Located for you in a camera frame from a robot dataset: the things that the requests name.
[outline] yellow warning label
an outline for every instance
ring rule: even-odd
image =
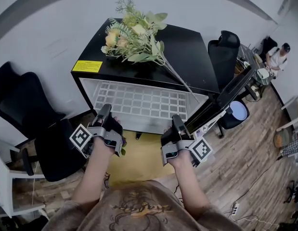
[[[103,62],[77,61],[72,71],[98,73]]]

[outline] white grid panel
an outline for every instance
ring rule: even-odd
[[[97,91],[94,105],[97,112],[105,103],[110,103],[112,112],[167,120],[178,114],[183,121],[187,119],[186,96],[182,92],[108,81],[103,81]]]

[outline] black cap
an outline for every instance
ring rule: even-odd
[[[290,45],[288,43],[284,43],[283,44],[283,48],[286,52],[289,52],[290,51]]]

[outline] power strip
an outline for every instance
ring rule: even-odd
[[[232,216],[235,216],[236,215],[236,213],[237,213],[237,211],[238,211],[238,209],[239,209],[239,203],[237,203],[237,202],[234,202],[233,203],[233,206],[231,207],[231,215]]]

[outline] hand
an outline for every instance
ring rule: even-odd
[[[121,121],[119,121],[117,117],[114,117],[114,120],[117,123],[121,124]],[[94,154],[97,154],[98,156],[109,159],[115,153],[115,150],[105,145],[104,141],[98,136],[93,138],[93,144],[94,144],[93,152],[95,152]]]
[[[179,154],[175,158],[169,158],[167,160],[173,167],[174,169],[183,167],[186,164],[191,164],[191,153],[189,150],[180,150]]]

